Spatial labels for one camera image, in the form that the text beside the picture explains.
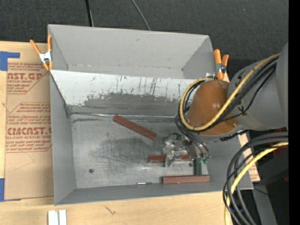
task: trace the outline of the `black cord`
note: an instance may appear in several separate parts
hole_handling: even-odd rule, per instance
[[[258,70],[255,75],[250,79],[250,81],[245,85],[245,87],[236,95],[235,99],[231,104],[228,106],[228,108],[221,114],[221,116],[208,128],[204,129],[203,131],[217,125],[218,123],[221,123],[223,121],[229,120],[226,119],[226,117],[233,111],[233,109],[240,103],[240,101],[245,97],[245,95],[249,92],[249,90],[259,81],[262,77],[264,77],[268,72],[270,72],[272,69],[276,69],[276,63],[272,64],[270,67],[268,67],[271,63],[276,61],[276,59],[273,59],[272,61],[266,63],[260,70]],[[262,86],[260,86],[256,92],[255,96],[258,93],[258,91],[261,89]]]
[[[249,92],[249,90],[259,81],[261,80],[262,77],[264,77],[268,72],[270,72],[272,69],[276,69],[276,64],[273,64],[272,66],[266,68],[264,70],[264,68],[262,68],[262,70],[260,70],[258,73],[256,73],[250,81],[249,83],[245,86],[245,88],[236,96],[235,100],[232,102],[232,104],[230,106],[228,106],[227,110],[220,116],[220,120],[224,119],[226,116],[229,115],[230,112],[232,112],[232,110],[240,103],[240,101],[245,97],[245,95]],[[263,83],[265,84],[266,81],[269,79],[270,76],[267,76],[267,79],[265,79],[263,81]],[[258,91],[261,89],[262,86],[260,86],[257,90],[256,90],[256,94],[258,93]]]
[[[263,192],[263,191],[261,191],[261,190],[259,190],[259,189],[257,189],[257,188],[254,188],[257,192],[260,192],[260,193],[262,193],[262,194],[265,194],[265,195],[267,195],[267,196],[269,196],[269,194],[267,194],[267,193],[265,193],[265,192]]]
[[[242,155],[242,153],[245,151],[245,150],[247,150],[247,149],[249,149],[249,148],[251,148],[251,147],[254,147],[254,146],[261,146],[261,145],[263,145],[263,144],[269,144],[269,143],[273,143],[273,142],[285,142],[285,141],[287,141],[287,139],[288,138],[273,138],[273,137],[277,137],[277,136],[282,136],[282,135],[287,135],[287,133],[272,133],[272,134],[267,134],[267,135],[262,135],[262,136],[260,136],[260,137],[258,137],[258,138],[256,138],[256,141],[254,141],[254,142],[248,142],[245,146],[243,146],[234,156],[233,156],[233,158],[232,158],[232,160],[230,161],[230,164],[229,164],[229,166],[228,166],[228,170],[227,170],[227,180],[226,180],[226,183],[225,183],[225,185],[224,185],[224,187],[223,187],[223,200],[224,200],[224,202],[225,202],[225,206],[228,208],[228,204],[226,203],[226,195],[225,195],[225,188],[227,187],[227,190],[228,190],[228,196],[229,196],[229,199],[230,199],[230,201],[231,201],[231,204],[232,204],[232,206],[234,207],[234,209],[236,210],[236,212],[237,212],[237,214],[239,215],[239,217],[244,221],[244,220],[246,220],[245,219],[245,217],[241,214],[241,212],[239,211],[239,209],[238,209],[238,207],[237,207],[237,205],[236,205],[236,203],[235,203],[235,200],[234,200],[234,198],[233,198],[233,195],[232,195],[232,193],[231,193],[231,189],[230,189],[230,183],[229,183],[229,181],[230,181],[230,179],[232,178],[232,176],[236,176],[237,175],[237,171],[240,169],[240,167],[246,162],[246,160],[248,159],[248,157],[250,157],[250,156],[252,156],[253,154],[256,154],[258,151],[256,151],[256,152],[254,152],[254,153],[252,153],[252,154],[250,154],[249,156],[247,156],[247,158],[245,158],[240,164],[238,164],[238,163],[236,163],[236,161],[239,161],[239,159],[240,159],[240,156]],[[263,148],[261,148],[262,150],[264,150],[264,149],[268,149],[268,148],[272,148],[271,146],[264,146]],[[234,169],[234,171],[232,172],[232,173],[230,173],[230,171],[231,171],[231,169],[232,169],[232,166],[233,166],[233,163],[235,163],[235,169]]]
[[[238,117],[238,116],[241,116],[241,115],[245,114],[245,113],[248,111],[248,109],[251,107],[251,105],[253,104],[254,99],[255,99],[256,95],[258,94],[259,90],[264,86],[264,84],[265,84],[265,83],[268,81],[268,79],[274,74],[275,71],[276,71],[276,69],[273,68],[273,70],[271,71],[271,73],[264,79],[264,81],[261,83],[261,85],[257,88],[257,90],[255,91],[254,95],[252,96],[252,98],[251,98],[251,100],[250,100],[250,102],[249,102],[247,108],[246,108],[244,111],[242,111],[241,113],[236,114],[236,115],[234,115],[234,116],[231,116],[231,117],[229,117],[229,118],[221,119],[220,121],[217,122],[217,124],[218,124],[218,123],[221,123],[221,122],[224,122],[224,121],[228,121],[228,120],[230,120],[230,119],[233,119],[233,118],[236,118],[236,117]]]
[[[93,22],[93,19],[92,19],[92,12],[90,11],[89,0],[85,0],[85,6],[86,6],[86,10],[88,12],[90,27],[94,27],[94,22]]]
[[[148,30],[151,31],[151,28],[150,28],[150,26],[148,25],[148,23],[147,23],[147,21],[146,21],[144,15],[142,14],[141,10],[140,10],[139,7],[138,7],[138,5],[135,3],[134,0],[131,0],[131,1],[132,1],[133,5],[135,6],[135,8],[137,9],[137,11],[140,13],[140,15],[141,15],[141,17],[142,17],[144,23],[146,24]]]

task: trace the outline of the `blue tape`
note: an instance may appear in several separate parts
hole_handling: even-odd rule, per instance
[[[8,58],[20,58],[19,52],[0,52],[0,71],[8,70]]]
[[[0,178],[0,202],[4,201],[4,178]]]

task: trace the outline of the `white plastic piece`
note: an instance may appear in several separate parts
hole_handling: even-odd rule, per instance
[[[67,211],[48,211],[48,225],[67,225]]]

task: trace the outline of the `black floor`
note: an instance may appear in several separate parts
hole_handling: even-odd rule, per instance
[[[288,41],[289,0],[135,2],[152,30],[210,35],[213,48],[230,55],[229,77]],[[130,0],[90,0],[90,8],[96,27],[147,29]],[[88,26],[85,1],[0,0],[0,40],[45,42],[49,23]],[[288,224],[288,198],[281,197],[288,185],[279,181],[268,191],[278,224]]]

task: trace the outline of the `cardboard box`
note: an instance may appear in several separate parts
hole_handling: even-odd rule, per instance
[[[37,44],[46,51],[45,44]],[[0,42],[8,59],[4,199],[53,195],[49,73],[30,43]]]

